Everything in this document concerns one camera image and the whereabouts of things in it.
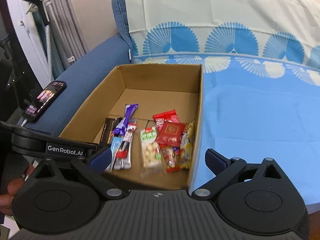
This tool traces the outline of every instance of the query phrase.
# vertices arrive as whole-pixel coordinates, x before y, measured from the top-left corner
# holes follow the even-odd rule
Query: cardboard box
[[[132,168],[113,171],[123,179],[164,189],[181,189],[190,184],[190,170],[160,173],[140,178],[142,169],[140,130],[154,126],[152,116],[175,109],[180,122],[196,122],[197,131],[202,106],[202,76],[200,65],[130,64],[114,68],[81,105],[60,137],[99,143],[106,117],[124,116],[125,104],[139,104],[133,117],[137,130],[133,137]]]

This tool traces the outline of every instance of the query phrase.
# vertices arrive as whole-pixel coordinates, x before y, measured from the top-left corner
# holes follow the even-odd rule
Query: light blue package
[[[121,137],[114,137],[113,138],[112,144],[111,144],[112,162],[106,168],[106,171],[112,171],[113,165],[115,164],[115,160],[116,160],[116,152],[119,149],[121,143],[122,143],[122,138]]]

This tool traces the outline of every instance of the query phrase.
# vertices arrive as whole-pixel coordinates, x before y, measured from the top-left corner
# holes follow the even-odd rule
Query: metal screw
[[[111,189],[108,189],[106,193],[110,197],[118,197],[122,194],[122,190],[118,188],[111,188]]]
[[[195,190],[195,194],[198,197],[207,197],[210,195],[210,191],[205,188],[199,188],[199,189]]]

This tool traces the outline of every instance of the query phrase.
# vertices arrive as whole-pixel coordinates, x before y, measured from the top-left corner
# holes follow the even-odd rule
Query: human hand
[[[29,176],[35,168],[29,166],[26,170],[26,176]],[[23,178],[14,179],[8,184],[7,190],[8,194],[0,195],[0,212],[12,216],[11,205],[14,196],[18,193],[19,189],[25,183]]]

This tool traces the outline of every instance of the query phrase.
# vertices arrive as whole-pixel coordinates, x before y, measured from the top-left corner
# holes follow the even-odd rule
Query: teal curtain
[[[42,46],[44,48],[44,52],[47,53],[43,21],[41,19],[39,12],[36,11],[32,14],[33,14],[36,28],[38,30],[38,33],[42,42]],[[51,34],[51,54],[52,54],[52,72],[53,72],[54,79],[56,79],[58,76],[60,76],[60,74],[63,71],[65,71],[65,69],[62,65],[62,61],[60,59],[60,55],[58,53],[57,46],[52,34]]]

